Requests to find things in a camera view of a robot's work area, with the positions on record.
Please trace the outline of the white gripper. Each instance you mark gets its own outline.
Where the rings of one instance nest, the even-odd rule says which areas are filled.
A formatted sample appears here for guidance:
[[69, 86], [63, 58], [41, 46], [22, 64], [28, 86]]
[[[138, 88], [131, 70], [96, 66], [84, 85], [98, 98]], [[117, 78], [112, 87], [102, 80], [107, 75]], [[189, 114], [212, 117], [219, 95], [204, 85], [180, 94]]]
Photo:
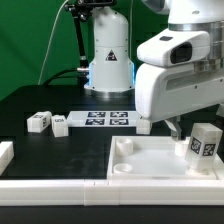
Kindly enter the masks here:
[[[151, 122], [166, 119], [174, 141], [181, 140], [178, 115], [224, 102], [224, 69], [196, 68], [209, 53], [205, 31], [166, 29], [137, 49], [142, 65], [136, 74], [136, 110]], [[216, 115], [224, 118], [224, 104]]]

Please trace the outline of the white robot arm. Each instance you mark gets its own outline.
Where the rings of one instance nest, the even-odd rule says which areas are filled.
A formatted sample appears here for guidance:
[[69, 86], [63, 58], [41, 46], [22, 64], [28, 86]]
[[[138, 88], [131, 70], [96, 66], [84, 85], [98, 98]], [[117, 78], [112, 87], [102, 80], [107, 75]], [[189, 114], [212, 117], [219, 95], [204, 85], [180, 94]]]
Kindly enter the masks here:
[[224, 102], [224, 0], [142, 0], [168, 16], [168, 27], [128, 57], [127, 25], [108, 7], [93, 11], [95, 57], [86, 89], [108, 97], [135, 90], [136, 132], [149, 134], [166, 121]]

